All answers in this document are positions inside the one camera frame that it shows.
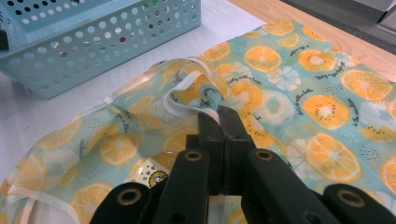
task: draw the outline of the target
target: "fabric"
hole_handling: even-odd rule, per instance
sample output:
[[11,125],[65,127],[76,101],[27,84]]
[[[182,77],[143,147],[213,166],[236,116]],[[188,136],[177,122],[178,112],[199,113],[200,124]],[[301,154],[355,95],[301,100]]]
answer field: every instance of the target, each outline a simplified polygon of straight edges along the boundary
[[[274,21],[154,64],[112,99],[31,148],[1,187],[0,223],[25,223],[35,201],[89,223],[117,185],[169,175],[196,114],[219,120],[219,105],[309,188],[347,183],[396,214],[394,83],[300,23]],[[226,199],[223,223],[245,221],[239,204]]]

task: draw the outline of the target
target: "black metal clamp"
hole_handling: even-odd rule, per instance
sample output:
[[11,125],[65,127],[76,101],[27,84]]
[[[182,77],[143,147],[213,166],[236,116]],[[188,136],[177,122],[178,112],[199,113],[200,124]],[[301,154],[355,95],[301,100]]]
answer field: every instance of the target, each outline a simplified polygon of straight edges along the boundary
[[248,223],[396,223],[360,189],[336,184],[323,196],[308,189],[274,152],[257,149],[238,114],[219,108],[220,125],[199,114],[199,134],[188,135],[171,174],[152,189],[114,188],[91,224],[204,224],[209,196],[240,195]]

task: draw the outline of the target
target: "kiwi print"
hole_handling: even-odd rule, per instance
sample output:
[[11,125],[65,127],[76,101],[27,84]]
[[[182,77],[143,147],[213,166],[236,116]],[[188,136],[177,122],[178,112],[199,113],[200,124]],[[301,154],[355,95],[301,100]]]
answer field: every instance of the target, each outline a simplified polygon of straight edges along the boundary
[[303,110],[316,124],[329,130],[337,129],[349,120],[347,105],[332,95],[309,97]]

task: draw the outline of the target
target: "perforated basket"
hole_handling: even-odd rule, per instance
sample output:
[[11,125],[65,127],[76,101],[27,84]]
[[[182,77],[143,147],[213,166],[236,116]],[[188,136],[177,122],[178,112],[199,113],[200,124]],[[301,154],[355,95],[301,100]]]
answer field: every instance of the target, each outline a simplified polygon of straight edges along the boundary
[[200,0],[3,0],[0,70],[49,99],[200,23]]

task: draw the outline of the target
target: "clamp hole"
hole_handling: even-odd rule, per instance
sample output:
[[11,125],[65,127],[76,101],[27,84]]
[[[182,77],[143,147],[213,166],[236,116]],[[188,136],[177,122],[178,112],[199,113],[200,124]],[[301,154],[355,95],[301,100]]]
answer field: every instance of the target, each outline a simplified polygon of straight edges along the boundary
[[312,212],[305,212],[304,219],[305,219],[306,223],[309,223],[309,224],[321,224],[322,223],[320,216],[318,216],[317,214],[312,213]]
[[174,213],[171,216],[171,222],[172,223],[185,223],[186,221],[186,216],[182,213]]
[[198,161],[202,158],[202,154],[197,151],[191,151],[186,154],[186,159],[188,161]]
[[365,205],[363,198],[350,190],[341,189],[337,192],[337,196],[341,202],[353,207],[363,207]]
[[121,205],[131,205],[139,201],[142,193],[139,189],[125,189],[120,192],[117,202]]
[[257,159],[262,160],[262,161],[270,161],[273,158],[271,153],[261,151],[261,150],[256,152],[256,157],[257,157]]

